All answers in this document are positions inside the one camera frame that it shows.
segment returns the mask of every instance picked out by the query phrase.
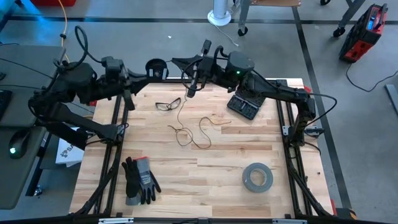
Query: red toolbox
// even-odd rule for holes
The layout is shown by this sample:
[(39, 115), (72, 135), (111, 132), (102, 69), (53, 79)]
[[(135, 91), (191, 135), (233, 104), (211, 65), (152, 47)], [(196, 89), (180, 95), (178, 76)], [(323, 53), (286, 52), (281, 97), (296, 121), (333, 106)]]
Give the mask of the red toolbox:
[[(58, 0), (30, 0), (35, 6), (60, 6)], [(76, 0), (61, 0), (63, 6), (73, 6)]]

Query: black computer mouse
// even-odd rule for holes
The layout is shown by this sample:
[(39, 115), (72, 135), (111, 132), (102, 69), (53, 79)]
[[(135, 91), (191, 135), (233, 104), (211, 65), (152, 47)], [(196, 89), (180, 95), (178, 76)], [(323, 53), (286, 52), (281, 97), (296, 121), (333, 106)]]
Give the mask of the black computer mouse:
[(25, 155), (27, 142), (29, 140), (30, 128), (18, 130), (9, 142), (9, 153), (11, 159), (20, 159)]

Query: safety glasses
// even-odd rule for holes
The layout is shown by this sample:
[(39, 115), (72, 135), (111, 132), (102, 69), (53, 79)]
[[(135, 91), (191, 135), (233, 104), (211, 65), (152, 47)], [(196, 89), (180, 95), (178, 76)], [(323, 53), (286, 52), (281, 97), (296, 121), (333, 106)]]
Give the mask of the safety glasses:
[(155, 103), (155, 105), (158, 110), (170, 111), (174, 110), (175, 108), (178, 108), (178, 106), (180, 106), (180, 103), (181, 103), (181, 98), (178, 97), (171, 103)]

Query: desk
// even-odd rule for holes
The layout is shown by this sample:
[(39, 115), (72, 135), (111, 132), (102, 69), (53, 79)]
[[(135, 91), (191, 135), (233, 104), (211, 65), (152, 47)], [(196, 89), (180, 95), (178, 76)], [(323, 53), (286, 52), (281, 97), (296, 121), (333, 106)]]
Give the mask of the desk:
[[(52, 64), (53, 59), (62, 58), (64, 53), (65, 49), (61, 47), (0, 46), (0, 58), (12, 60), (50, 76), (55, 75), (55, 66)], [(32, 128), (28, 150), (24, 157), (11, 159), (8, 146), (11, 136), (22, 127), (30, 127), (35, 122), (34, 115), (31, 114), (27, 107), (27, 101), (33, 95), (34, 90), (1, 85), (26, 85), (40, 88), (43, 85), (48, 85), (50, 79), (24, 67), (2, 60), (0, 60), (0, 72), (7, 74), (7, 77), (0, 81), (0, 89), (13, 91), (10, 105), (0, 121), (0, 180), (4, 181), (3, 184), (0, 184), (0, 209), (12, 209), (18, 202), (39, 151), (45, 128)]]
[[(288, 84), (303, 87), (301, 79), (288, 79)], [(199, 149), (194, 144), (179, 146), (174, 131), (167, 127), (169, 124), (179, 127), (176, 120), (178, 110), (158, 111), (155, 108), (155, 102), (170, 103), (177, 97), (183, 98), (184, 93), (181, 84), (151, 84), (133, 99), (136, 110), (129, 112), (127, 122), (130, 127), (126, 130), (121, 158), (123, 161), (128, 156), (149, 156), (150, 169), (162, 193), (157, 194), (157, 200), (150, 205), (127, 206), (126, 179), (124, 169), (119, 166), (112, 214), (123, 212), (124, 217), (162, 218), (282, 218), (286, 213), (293, 214), (275, 100), (266, 99), (254, 121), (250, 121), (227, 109), (226, 104), (232, 94), (208, 84), (187, 101), (180, 120), (192, 130), (200, 146), (208, 145), (198, 127), (202, 117), (208, 116), (215, 123), (231, 123), (214, 126), (209, 121), (203, 121), (202, 128), (213, 144), (209, 149)], [(114, 99), (98, 102), (95, 121), (103, 124), (111, 122)], [(294, 113), (297, 113), (296, 107), (293, 107)], [(187, 141), (186, 134), (178, 135), (182, 141)], [(316, 144), (313, 139), (306, 141)], [(100, 143), (86, 148), (71, 212), (81, 208), (97, 187), (105, 148)], [(332, 212), (318, 151), (311, 146), (302, 147), (302, 160), (308, 187), (324, 208)], [(261, 162), (271, 168), (274, 184), (269, 191), (254, 194), (243, 187), (243, 169), (253, 162)], [(304, 211), (299, 188), (298, 198)]]

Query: caster wheel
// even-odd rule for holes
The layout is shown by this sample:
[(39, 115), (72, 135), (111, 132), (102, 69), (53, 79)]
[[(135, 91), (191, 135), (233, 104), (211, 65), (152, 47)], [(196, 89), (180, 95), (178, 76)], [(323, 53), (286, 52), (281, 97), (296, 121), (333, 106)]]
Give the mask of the caster wheel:
[(330, 0), (321, 0), (321, 6), (327, 5)]
[(35, 194), (33, 194), (33, 196), (39, 196), (39, 195), (41, 195), (42, 193), (43, 193), (43, 190), (41, 189), (40, 185), (38, 185), (38, 186), (36, 187)]
[(346, 29), (344, 27), (342, 27), (342, 28), (339, 27), (333, 32), (333, 36), (339, 37), (339, 36), (343, 35), (344, 32), (346, 32)]
[(244, 27), (244, 32), (242, 32), (241, 29), (238, 29), (238, 35), (239, 35), (240, 37), (243, 37), (244, 35), (247, 34), (248, 31), (249, 31), (249, 30), (248, 30), (247, 27)]

